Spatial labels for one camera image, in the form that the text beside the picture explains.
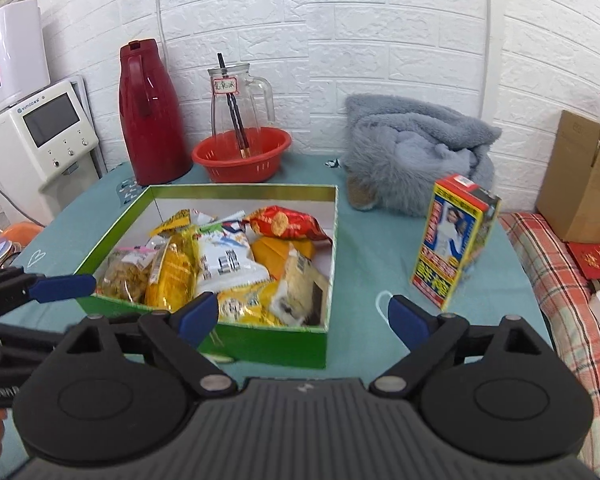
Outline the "pink-topped brown snack bag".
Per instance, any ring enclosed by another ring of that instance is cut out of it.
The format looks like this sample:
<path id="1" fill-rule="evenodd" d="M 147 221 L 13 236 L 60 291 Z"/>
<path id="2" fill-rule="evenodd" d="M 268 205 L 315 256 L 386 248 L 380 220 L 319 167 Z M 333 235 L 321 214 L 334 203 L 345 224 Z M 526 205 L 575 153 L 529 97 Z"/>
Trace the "pink-topped brown snack bag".
<path id="1" fill-rule="evenodd" d="M 96 272 L 100 296 L 140 304 L 157 251 L 146 247 L 114 248 Z"/>

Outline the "clear bag of cakes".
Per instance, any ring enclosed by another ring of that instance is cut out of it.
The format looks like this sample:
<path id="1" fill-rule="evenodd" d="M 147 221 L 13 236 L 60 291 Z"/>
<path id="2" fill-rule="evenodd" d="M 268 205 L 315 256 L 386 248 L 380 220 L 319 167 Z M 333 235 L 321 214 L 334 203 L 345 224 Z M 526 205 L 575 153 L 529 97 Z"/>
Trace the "clear bag of cakes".
<path id="1" fill-rule="evenodd" d="M 320 326 L 328 286 L 312 261 L 291 246 L 268 310 L 286 326 Z"/>

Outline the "red orange chip bag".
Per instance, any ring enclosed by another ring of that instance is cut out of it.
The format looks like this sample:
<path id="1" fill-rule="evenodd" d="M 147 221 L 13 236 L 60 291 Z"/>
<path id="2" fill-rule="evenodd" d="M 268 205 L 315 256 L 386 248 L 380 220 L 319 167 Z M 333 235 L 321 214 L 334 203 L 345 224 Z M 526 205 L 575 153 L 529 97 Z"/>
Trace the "red orange chip bag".
<path id="1" fill-rule="evenodd" d="M 332 238 L 313 216 L 282 206 L 257 209 L 246 214 L 242 218 L 242 224 L 261 236 L 332 244 Z"/>

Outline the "orange plastic basin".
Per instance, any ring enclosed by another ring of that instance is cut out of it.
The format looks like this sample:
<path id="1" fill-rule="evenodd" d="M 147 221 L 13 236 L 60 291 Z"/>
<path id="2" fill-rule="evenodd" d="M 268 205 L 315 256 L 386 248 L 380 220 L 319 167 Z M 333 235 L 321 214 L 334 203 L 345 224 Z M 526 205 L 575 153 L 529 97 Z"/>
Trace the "orange plastic basin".
<path id="1" fill-rule="evenodd" d="M 32 222 L 19 222 L 1 232 L 0 268 L 14 260 L 42 231 L 42 226 Z"/>

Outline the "white snack bag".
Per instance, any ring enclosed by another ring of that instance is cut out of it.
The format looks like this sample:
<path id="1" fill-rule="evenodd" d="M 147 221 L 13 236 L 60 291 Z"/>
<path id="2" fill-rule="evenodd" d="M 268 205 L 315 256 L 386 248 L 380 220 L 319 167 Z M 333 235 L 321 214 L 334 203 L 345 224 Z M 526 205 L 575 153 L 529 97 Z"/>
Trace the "white snack bag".
<path id="1" fill-rule="evenodd" d="M 196 294 L 222 292 L 240 285 L 268 281 L 265 266 L 254 261 L 242 220 L 201 226 L 197 233 Z"/>

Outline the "orange flat snack packet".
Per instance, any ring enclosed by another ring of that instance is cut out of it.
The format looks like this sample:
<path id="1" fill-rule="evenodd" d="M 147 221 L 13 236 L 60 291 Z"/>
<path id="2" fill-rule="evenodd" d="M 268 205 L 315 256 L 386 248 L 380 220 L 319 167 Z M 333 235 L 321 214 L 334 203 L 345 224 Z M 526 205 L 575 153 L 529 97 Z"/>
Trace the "orange flat snack packet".
<path id="1" fill-rule="evenodd" d="M 310 240 L 281 240 L 261 236 L 251 244 L 254 261 L 265 266 L 274 280 L 279 280 L 283 275 L 291 248 L 309 260 L 312 260 L 316 253 L 316 248 Z"/>

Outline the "yellow red printed carton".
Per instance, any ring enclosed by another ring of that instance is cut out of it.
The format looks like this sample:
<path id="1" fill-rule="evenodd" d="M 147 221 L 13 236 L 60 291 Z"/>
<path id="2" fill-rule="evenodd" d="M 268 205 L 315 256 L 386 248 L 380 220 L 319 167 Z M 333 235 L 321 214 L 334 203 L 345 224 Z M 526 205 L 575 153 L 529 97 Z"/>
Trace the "yellow red printed carton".
<path id="1" fill-rule="evenodd" d="M 461 174 L 434 184 L 412 283 L 438 309 L 448 307 L 474 270 L 500 205 L 498 196 Z"/>

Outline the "red plaid cloth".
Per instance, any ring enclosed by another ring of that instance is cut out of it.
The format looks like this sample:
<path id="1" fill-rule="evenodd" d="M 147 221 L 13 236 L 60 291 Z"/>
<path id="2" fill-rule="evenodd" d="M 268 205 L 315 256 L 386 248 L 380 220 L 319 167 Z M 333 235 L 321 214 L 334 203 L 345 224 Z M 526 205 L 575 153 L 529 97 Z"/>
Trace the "red plaid cloth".
<path id="1" fill-rule="evenodd" d="M 588 282 L 540 214 L 506 212 L 500 222 L 528 276 L 558 356 L 592 399 L 594 418 L 580 460 L 600 477 L 600 326 L 588 307 Z"/>

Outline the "red plastic basket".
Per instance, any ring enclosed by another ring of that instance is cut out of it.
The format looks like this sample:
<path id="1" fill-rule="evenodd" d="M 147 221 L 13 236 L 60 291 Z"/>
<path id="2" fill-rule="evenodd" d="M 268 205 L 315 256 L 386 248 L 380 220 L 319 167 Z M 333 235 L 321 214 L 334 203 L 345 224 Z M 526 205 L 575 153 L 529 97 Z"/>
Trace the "red plastic basket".
<path id="1" fill-rule="evenodd" d="M 215 183 L 259 183 L 279 170 L 283 152 L 291 146 L 290 134 L 276 127 L 246 129 L 247 146 L 240 148 L 234 130 L 209 136 L 192 151 Z"/>

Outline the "grey fluffy blanket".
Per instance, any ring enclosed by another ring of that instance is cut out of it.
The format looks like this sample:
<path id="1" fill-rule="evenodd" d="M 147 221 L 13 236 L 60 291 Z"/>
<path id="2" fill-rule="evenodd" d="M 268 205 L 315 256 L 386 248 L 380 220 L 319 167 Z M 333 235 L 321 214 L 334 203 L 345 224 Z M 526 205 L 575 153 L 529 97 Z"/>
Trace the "grey fluffy blanket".
<path id="1" fill-rule="evenodd" d="M 434 182 L 460 174 L 494 180 L 491 146 L 502 130 L 452 108 L 400 96 L 352 94 L 340 159 L 349 204 L 426 217 Z"/>

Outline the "black chopsticks in pitcher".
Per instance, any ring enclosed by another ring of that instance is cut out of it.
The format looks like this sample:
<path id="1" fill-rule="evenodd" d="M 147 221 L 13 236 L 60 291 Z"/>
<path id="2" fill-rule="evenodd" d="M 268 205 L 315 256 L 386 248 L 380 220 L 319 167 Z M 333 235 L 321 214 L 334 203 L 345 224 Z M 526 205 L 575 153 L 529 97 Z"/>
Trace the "black chopsticks in pitcher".
<path id="1" fill-rule="evenodd" d="M 214 88 L 216 91 L 219 91 L 226 96 L 227 106 L 228 110 L 230 111 L 230 119 L 232 120 L 234 127 L 239 154 L 242 156 L 242 158 L 247 158 L 250 156 L 250 148 L 236 99 L 237 80 L 227 76 L 227 67 L 222 53 L 219 52 L 216 56 L 218 57 L 222 77 L 214 84 Z"/>

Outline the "red thermos jug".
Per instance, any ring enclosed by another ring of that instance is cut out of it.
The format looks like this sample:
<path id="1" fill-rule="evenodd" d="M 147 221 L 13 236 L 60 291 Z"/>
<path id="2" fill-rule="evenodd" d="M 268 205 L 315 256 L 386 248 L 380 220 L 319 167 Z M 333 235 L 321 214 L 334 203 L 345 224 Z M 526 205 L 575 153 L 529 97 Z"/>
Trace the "red thermos jug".
<path id="1" fill-rule="evenodd" d="M 137 183 L 163 184 L 184 176 L 193 161 L 172 80 L 155 39 L 120 49 L 119 115 Z"/>

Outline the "red envelope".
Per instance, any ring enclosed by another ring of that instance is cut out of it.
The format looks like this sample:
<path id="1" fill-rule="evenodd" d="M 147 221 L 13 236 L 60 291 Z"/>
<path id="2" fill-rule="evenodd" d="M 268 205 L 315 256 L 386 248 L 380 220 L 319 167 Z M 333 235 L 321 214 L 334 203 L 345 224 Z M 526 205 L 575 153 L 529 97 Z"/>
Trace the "red envelope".
<path id="1" fill-rule="evenodd" d="M 568 242 L 567 248 L 587 280 L 600 280 L 600 244 Z"/>

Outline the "brown cardboard box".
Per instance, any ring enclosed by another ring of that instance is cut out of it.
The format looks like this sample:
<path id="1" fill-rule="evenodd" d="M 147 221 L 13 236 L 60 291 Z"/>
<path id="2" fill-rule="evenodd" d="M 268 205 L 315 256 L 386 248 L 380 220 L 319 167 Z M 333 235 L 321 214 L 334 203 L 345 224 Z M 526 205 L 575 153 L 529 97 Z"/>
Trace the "brown cardboard box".
<path id="1" fill-rule="evenodd" d="M 536 209 L 564 242 L 600 244 L 600 123 L 564 110 Z"/>

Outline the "clear glass pitcher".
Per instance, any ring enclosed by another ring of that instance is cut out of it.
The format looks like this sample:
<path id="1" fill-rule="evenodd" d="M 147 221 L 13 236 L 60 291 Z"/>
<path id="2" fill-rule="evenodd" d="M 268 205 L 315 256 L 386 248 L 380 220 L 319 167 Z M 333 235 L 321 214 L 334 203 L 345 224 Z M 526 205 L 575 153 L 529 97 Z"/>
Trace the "clear glass pitcher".
<path id="1" fill-rule="evenodd" d="M 236 99 L 245 132 L 247 128 L 260 128 L 275 124 L 273 89 L 267 79 L 252 76 L 249 63 L 227 65 L 227 76 L 237 80 Z M 216 91 L 214 84 L 222 77 L 219 67 L 209 68 L 211 84 L 211 131 L 212 136 L 234 130 L 226 96 Z"/>

